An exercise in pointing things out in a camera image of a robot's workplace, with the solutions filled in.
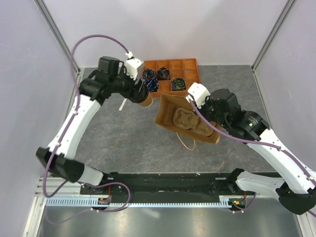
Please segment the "brown paper coffee cup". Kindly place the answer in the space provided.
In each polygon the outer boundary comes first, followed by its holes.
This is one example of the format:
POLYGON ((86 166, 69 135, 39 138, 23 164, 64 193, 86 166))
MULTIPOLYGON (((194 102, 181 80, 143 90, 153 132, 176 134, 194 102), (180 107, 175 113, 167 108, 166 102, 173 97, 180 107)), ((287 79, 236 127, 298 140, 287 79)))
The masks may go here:
POLYGON ((153 103, 153 98, 151 94, 149 93, 146 99, 142 101, 141 103, 139 103, 139 105, 142 107, 149 107, 152 103, 153 103))

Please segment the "white straw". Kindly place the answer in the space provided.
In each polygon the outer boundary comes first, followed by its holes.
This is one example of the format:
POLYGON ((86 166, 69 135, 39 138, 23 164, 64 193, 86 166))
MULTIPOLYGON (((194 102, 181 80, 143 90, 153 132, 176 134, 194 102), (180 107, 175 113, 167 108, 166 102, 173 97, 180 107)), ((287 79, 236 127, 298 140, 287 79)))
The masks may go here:
POLYGON ((125 106, 125 104, 126 104, 126 101, 127 101, 127 99, 124 99, 124 100, 123 100, 121 106, 120 106, 119 109, 118 109, 119 111, 122 111, 122 110, 123 110, 123 108, 124 108, 124 106, 125 106))

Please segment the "brown paper bag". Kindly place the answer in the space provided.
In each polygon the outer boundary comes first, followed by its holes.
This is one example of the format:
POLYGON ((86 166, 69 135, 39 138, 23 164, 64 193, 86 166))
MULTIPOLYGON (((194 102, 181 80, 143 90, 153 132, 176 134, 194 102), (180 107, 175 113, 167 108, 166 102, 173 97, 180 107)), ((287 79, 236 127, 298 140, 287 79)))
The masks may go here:
POLYGON ((196 142, 217 144, 220 133, 208 126, 185 97, 162 94, 155 124, 176 133, 182 145, 193 151, 196 142))

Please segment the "cardboard cup carrier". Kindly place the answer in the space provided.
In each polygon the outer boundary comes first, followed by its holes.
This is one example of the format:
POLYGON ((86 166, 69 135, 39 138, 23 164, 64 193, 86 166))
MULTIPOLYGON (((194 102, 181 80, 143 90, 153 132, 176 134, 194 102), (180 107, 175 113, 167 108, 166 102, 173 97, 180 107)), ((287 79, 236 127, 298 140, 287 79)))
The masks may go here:
POLYGON ((173 124, 184 130, 194 131, 203 136, 210 136, 214 129, 207 125, 193 111, 185 108, 178 108, 173 115, 173 124))

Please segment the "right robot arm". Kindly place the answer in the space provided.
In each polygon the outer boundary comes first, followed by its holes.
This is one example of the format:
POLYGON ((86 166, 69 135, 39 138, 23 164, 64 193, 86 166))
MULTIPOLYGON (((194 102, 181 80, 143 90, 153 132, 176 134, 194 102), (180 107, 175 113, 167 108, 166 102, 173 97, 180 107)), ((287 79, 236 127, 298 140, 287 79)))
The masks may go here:
POLYGON ((250 191, 278 200, 290 212, 302 215, 316 205, 316 173, 301 162, 256 112, 242 110, 228 89, 210 93, 203 85, 192 93, 195 111, 207 124, 218 123, 223 135, 246 144, 262 156, 280 175, 257 175, 236 168, 226 182, 227 191, 250 191))

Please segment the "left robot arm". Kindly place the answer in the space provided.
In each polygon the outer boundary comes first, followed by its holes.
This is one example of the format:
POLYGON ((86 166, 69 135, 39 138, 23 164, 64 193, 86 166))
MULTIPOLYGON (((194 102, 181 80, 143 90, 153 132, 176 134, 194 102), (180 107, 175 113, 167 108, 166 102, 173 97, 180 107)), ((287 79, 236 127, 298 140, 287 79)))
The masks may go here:
POLYGON ((143 107, 151 105, 152 98, 141 78, 145 63, 135 57, 125 62, 103 56, 98 68, 79 84, 79 96, 57 135, 47 148, 38 148, 36 156, 52 174, 68 182, 88 183, 97 194, 108 190, 103 172, 76 161, 79 142, 92 118, 112 94, 143 107))

